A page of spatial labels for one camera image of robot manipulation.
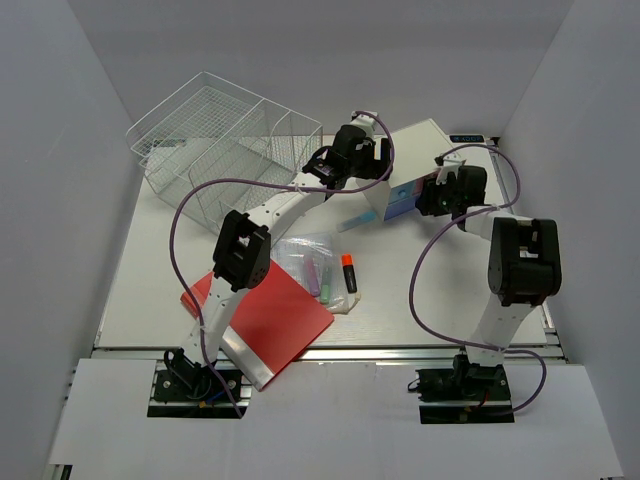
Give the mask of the periwinkle blue drawer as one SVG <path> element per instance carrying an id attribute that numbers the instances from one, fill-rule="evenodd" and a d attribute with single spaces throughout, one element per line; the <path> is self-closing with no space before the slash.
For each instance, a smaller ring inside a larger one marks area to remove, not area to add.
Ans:
<path id="1" fill-rule="evenodd" d="M 389 203 L 385 208 L 383 221 L 387 222 L 395 217 L 414 210 L 416 201 L 416 197 L 406 197 L 398 198 L 394 202 Z"/>

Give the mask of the purple highlighter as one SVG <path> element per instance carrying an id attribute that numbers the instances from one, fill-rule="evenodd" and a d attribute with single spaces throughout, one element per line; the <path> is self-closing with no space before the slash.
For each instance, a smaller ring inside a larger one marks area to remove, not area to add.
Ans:
<path id="1" fill-rule="evenodd" d="M 306 254 L 303 257 L 304 278 L 307 283 L 309 293 L 317 298 L 320 296 L 320 284 L 318 281 L 318 274 L 316 271 L 313 257 Z"/>

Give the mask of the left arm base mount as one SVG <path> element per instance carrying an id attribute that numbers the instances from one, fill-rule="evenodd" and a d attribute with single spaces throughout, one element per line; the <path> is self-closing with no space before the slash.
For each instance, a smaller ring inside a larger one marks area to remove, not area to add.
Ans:
<path id="1" fill-rule="evenodd" d="M 238 420 L 226 390 L 244 414 L 250 392 L 240 370 L 213 372 L 188 359 L 183 349 L 166 350 L 154 374 L 147 417 Z"/>

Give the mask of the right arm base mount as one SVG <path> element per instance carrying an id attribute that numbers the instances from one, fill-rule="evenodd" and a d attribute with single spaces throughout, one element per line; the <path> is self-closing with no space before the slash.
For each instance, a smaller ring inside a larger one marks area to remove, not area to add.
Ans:
<path id="1" fill-rule="evenodd" d="M 504 366 L 470 363 L 465 354 L 456 355 L 450 368 L 417 370 L 407 391 L 418 395 L 423 425 L 515 421 Z"/>

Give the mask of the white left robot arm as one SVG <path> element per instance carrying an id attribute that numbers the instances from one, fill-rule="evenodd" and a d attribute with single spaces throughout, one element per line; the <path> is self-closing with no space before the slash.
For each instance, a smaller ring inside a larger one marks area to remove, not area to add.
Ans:
<path id="1" fill-rule="evenodd" d="M 224 218 L 213 252 L 212 283 L 203 305 L 195 303 L 197 325 L 174 354 L 190 365 L 180 370 L 177 387 L 188 398 L 199 399 L 211 387 L 223 335 L 248 292 L 270 269 L 272 244 L 307 211 L 331 196 L 364 192 L 388 179 L 394 162 L 391 134 L 375 113 L 356 111 L 333 143 L 316 150 L 291 183 L 276 185 L 239 178 L 207 181 L 189 192 L 172 220 L 169 254 L 176 277 L 187 295 L 192 291 L 177 265 L 175 234 L 182 209 L 200 191 L 223 183 L 272 189 L 275 194 L 247 212 L 230 211 Z"/>

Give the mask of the orange black highlighter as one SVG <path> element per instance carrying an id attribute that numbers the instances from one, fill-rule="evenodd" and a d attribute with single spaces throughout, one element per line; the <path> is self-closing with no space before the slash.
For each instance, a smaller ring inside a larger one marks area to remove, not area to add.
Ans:
<path id="1" fill-rule="evenodd" d="M 341 256 L 341 264 L 347 291 L 349 294 L 355 294 L 358 291 L 358 287 L 352 256 L 343 254 Z"/>

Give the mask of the light blue drawer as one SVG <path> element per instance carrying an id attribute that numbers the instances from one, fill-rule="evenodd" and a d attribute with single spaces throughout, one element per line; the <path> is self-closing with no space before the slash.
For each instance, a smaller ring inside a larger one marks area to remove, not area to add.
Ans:
<path id="1" fill-rule="evenodd" d="M 389 204 L 394 204 L 409 198 L 413 194 L 414 183 L 408 182 L 393 187 L 389 192 Z"/>

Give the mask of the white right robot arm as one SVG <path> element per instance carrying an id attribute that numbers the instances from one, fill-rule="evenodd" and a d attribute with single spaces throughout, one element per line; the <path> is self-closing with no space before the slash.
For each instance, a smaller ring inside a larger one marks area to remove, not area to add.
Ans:
<path id="1" fill-rule="evenodd" d="M 451 374 L 453 390 L 472 399 L 484 391 L 483 368 L 503 363 L 504 352 L 521 323 L 558 293 L 562 270 L 557 223 L 513 215 L 485 203 L 487 172 L 461 166 L 424 179 L 416 200 L 424 216 L 449 215 L 461 231 L 489 242 L 487 268 L 491 296 L 464 350 L 468 364 Z"/>

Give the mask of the white mini drawer cabinet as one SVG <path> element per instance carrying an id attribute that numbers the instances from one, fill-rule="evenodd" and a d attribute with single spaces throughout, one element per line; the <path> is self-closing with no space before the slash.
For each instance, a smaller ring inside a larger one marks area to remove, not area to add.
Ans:
<path id="1" fill-rule="evenodd" d="M 371 208 L 383 221 L 390 190 L 437 172 L 435 158 L 453 145 L 431 118 L 392 133 L 395 160 L 389 179 L 363 192 Z"/>

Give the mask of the pink drawer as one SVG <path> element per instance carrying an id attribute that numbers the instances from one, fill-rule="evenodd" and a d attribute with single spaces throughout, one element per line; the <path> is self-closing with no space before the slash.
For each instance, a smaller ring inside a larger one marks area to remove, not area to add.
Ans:
<path id="1" fill-rule="evenodd" d="M 424 183 L 428 179 L 429 179 L 428 176 L 423 176 L 414 181 L 414 186 L 411 194 L 412 197 L 417 197 L 421 194 L 424 187 Z"/>

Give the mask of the green highlighter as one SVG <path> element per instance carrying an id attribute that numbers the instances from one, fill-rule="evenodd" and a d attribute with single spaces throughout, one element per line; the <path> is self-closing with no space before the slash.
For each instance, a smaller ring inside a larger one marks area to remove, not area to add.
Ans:
<path id="1" fill-rule="evenodd" d="M 333 280 L 333 267 L 331 265 L 326 265 L 323 268 L 322 276 L 321 276 L 321 286 L 320 286 L 320 303 L 322 305 L 328 306 L 332 301 L 332 280 Z"/>

